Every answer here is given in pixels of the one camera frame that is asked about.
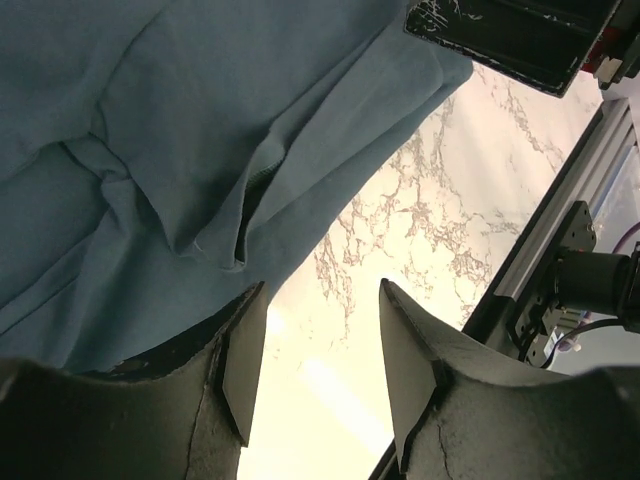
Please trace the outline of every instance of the marble surface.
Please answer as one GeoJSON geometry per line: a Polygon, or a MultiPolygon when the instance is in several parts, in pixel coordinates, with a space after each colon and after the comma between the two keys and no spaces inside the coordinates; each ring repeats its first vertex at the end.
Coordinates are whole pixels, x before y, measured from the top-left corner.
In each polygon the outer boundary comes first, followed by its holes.
{"type": "Polygon", "coordinates": [[[600,101],[476,66],[275,298],[240,480],[368,478],[392,438],[380,279],[461,327],[600,101]]]}

